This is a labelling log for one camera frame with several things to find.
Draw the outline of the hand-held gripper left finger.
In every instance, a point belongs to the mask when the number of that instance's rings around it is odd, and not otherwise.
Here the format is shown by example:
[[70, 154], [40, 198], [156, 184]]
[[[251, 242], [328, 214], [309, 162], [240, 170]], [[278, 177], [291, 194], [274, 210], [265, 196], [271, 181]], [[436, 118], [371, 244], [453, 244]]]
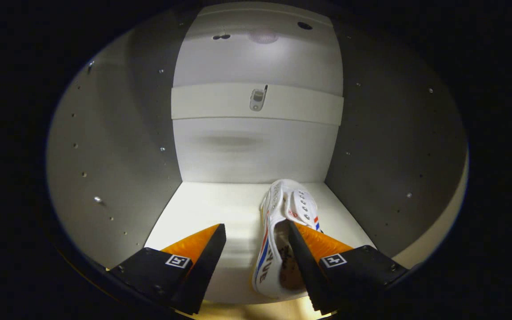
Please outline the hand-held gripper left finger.
[[161, 250], [144, 247], [108, 273], [156, 306], [197, 314], [225, 243], [225, 225], [215, 224]]

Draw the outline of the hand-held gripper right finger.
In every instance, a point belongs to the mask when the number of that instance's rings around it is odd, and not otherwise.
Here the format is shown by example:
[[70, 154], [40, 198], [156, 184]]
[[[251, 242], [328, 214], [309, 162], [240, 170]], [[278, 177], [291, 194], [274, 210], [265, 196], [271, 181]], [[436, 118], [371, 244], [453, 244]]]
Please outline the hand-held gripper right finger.
[[313, 308], [323, 314], [375, 300], [410, 273], [371, 245], [350, 247], [293, 221], [288, 230]]

